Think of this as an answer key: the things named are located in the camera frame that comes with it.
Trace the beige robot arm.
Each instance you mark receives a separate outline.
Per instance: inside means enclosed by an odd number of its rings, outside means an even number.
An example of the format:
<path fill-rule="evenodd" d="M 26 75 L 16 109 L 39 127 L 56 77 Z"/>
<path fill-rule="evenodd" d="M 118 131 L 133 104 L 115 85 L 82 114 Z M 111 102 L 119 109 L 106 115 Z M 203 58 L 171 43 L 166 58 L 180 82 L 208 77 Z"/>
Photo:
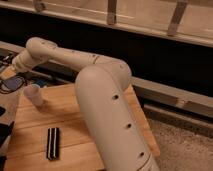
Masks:
<path fill-rule="evenodd" d="M 128 64 L 33 37 L 12 60 L 12 66 L 23 73 L 49 60 L 78 72 L 76 98 L 106 170 L 160 171 L 124 95 L 131 84 Z"/>

